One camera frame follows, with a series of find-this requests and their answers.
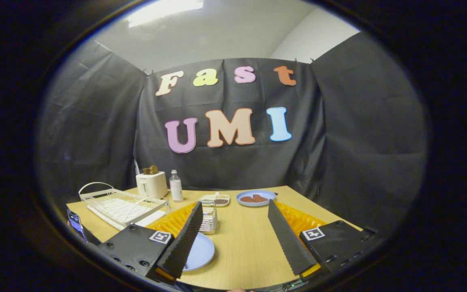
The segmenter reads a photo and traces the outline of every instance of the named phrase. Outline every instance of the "light blue plate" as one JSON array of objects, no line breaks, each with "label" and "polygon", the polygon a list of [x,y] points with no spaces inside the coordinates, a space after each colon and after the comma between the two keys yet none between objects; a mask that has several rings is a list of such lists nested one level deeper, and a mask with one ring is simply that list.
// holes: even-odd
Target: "light blue plate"
[{"label": "light blue plate", "polygon": [[197,270],[206,266],[214,257],[214,251],[214,243],[203,233],[198,233],[194,244],[192,244],[183,272]]},{"label": "light blue plate", "polygon": [[[265,202],[259,202],[259,203],[249,203],[249,202],[243,202],[241,201],[242,197],[253,197],[254,194],[258,194],[263,198],[267,198],[268,201]],[[275,199],[275,193],[270,192],[270,191],[264,191],[264,190],[253,190],[253,191],[246,191],[246,192],[241,192],[241,194],[237,195],[237,201],[239,204],[246,206],[246,207],[260,207],[260,206],[265,206],[269,204],[269,200],[274,200]]]}]

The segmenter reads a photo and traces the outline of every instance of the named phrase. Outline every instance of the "wire rack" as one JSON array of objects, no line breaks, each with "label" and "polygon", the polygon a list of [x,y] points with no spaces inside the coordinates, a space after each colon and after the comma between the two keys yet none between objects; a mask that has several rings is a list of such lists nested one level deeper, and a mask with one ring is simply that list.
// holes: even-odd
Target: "wire rack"
[{"label": "wire rack", "polygon": [[138,194],[119,191],[107,183],[101,182],[100,184],[107,185],[111,187],[110,189],[82,194],[85,187],[97,183],[100,182],[91,182],[83,186],[78,191],[78,195],[82,201],[88,204],[89,210],[115,227],[127,227],[131,223],[136,223],[154,214],[164,206],[167,209],[167,214],[170,213],[169,202],[165,199],[145,198]]}]

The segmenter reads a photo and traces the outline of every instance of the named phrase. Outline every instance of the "wooden table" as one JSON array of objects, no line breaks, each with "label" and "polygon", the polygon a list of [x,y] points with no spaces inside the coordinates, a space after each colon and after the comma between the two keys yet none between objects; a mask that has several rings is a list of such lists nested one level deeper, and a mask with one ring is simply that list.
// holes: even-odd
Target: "wooden table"
[{"label": "wooden table", "polygon": [[[276,200],[290,207],[310,214],[324,222],[343,220],[316,203],[310,201],[287,186],[269,187],[278,193]],[[137,188],[126,190],[137,194]],[[212,261],[199,270],[184,272],[179,281],[195,286],[229,290],[236,287],[245,289],[267,287],[298,279],[291,267],[268,220],[268,207],[245,207],[236,200],[241,191],[222,191],[230,195],[226,207],[217,207],[219,229],[216,234],[207,235],[215,246]],[[170,192],[165,196],[176,211],[198,201],[210,191],[183,191],[183,202],[174,202]],[[87,203],[67,204],[81,218],[81,221],[100,241],[104,242],[119,231],[86,208]],[[359,231],[362,229],[347,222]]]}]

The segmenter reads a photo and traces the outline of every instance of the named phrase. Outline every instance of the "brown food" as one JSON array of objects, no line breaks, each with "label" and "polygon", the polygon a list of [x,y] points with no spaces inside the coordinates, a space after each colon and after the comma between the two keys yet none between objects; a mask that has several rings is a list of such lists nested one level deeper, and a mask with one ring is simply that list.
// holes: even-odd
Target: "brown food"
[{"label": "brown food", "polygon": [[258,203],[267,201],[267,198],[263,198],[258,194],[254,194],[253,199],[254,199],[254,201],[256,201]]},{"label": "brown food", "polygon": [[247,203],[257,203],[257,201],[254,201],[254,199],[252,199],[252,197],[248,197],[248,196],[242,197],[240,200],[243,201],[243,202],[247,202]]},{"label": "brown food", "polygon": [[217,198],[214,200],[214,203],[216,205],[222,205],[228,203],[228,200],[225,200],[224,198]]}]

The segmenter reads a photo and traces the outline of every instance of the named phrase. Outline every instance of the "ceiling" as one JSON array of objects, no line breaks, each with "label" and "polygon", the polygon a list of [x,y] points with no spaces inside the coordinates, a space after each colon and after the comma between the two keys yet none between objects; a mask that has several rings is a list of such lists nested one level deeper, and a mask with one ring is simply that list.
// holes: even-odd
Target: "ceiling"
[{"label": "ceiling", "polygon": [[125,19],[93,39],[146,73],[223,58],[269,58],[315,6],[299,0],[204,0],[203,8],[128,27]]}]

